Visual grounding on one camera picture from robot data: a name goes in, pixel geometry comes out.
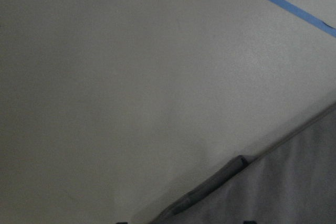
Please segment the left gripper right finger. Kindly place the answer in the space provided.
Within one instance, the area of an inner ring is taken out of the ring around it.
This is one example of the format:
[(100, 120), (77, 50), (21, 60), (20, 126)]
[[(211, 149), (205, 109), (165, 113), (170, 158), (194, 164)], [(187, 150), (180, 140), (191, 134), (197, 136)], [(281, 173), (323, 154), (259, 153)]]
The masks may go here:
[(243, 221), (243, 224), (257, 224), (257, 222), (254, 220), (245, 220)]

